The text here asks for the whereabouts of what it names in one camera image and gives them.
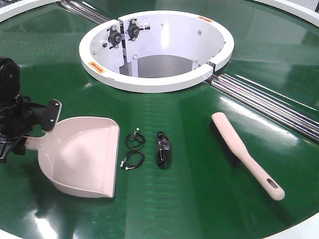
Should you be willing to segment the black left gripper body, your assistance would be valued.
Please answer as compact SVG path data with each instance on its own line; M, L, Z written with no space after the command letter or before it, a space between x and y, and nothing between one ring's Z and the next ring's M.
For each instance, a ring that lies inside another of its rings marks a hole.
M32 102L29 96L17 95L13 102L0 111L0 162L7 163L13 152L24 155L26 137L40 124L45 105Z

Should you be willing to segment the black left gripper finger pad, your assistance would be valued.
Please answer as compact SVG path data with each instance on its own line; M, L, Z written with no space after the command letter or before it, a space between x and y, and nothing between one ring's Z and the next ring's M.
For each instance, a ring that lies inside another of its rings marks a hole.
M48 102L41 116L40 125L44 132L52 131L59 119L62 103L56 99Z

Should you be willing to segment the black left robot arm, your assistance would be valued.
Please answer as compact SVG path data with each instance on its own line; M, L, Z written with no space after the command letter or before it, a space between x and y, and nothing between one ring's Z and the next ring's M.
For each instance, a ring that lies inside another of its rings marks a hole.
M10 58L0 58L0 162L7 162L13 152L24 155L26 138L39 124L45 132L52 131L58 121L62 104L50 100L46 105L32 102L20 93L20 67Z

